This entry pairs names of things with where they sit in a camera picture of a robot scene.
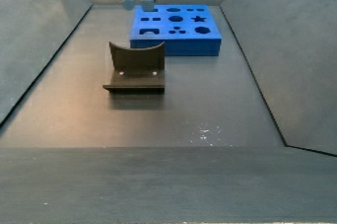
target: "circular hole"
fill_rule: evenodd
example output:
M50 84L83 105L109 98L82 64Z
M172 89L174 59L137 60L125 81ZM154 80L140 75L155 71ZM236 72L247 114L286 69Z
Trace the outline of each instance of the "circular hole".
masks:
M168 12L180 12L179 8L168 8Z
M182 16L171 16L168 19L175 23L179 23L184 20Z
M198 27L198 28L195 28L195 31L198 33L200 33L200 34L208 34L208 33L211 33L211 30L208 28L206 28L206 27Z

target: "blue foam block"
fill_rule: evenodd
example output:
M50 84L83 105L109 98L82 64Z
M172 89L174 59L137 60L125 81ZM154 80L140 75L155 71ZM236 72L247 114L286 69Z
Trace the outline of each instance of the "blue foam block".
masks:
M167 55L219 55L222 35L206 5L162 5L154 12L137 7L133 48L167 43Z

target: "blue shape sorter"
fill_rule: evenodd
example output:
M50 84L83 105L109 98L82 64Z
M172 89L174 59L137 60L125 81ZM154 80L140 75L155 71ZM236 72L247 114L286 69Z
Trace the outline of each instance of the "blue shape sorter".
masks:
M152 12L138 6L133 48L167 44L167 55L219 55L222 35L206 5L159 5Z

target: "gray floor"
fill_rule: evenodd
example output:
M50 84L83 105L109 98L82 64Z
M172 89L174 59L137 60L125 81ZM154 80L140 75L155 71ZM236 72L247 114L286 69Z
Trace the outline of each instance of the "gray floor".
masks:
M0 223L337 221L337 159L296 149L0 149L0 164Z
M220 57L168 58L164 96L115 97L109 41L129 44L133 13L90 12L2 128L0 223L337 220L337 159L282 146L212 13Z
M134 13L94 7L0 131L0 147L282 147L219 7L219 57L168 57L167 93L113 96L109 41L129 46Z

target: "star-shaped hole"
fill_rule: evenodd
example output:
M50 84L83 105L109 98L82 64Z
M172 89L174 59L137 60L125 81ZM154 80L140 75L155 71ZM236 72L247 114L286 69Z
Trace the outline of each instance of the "star-shaped hole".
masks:
M196 16L195 18L192 18L195 20L195 23L204 23L206 22L206 18Z

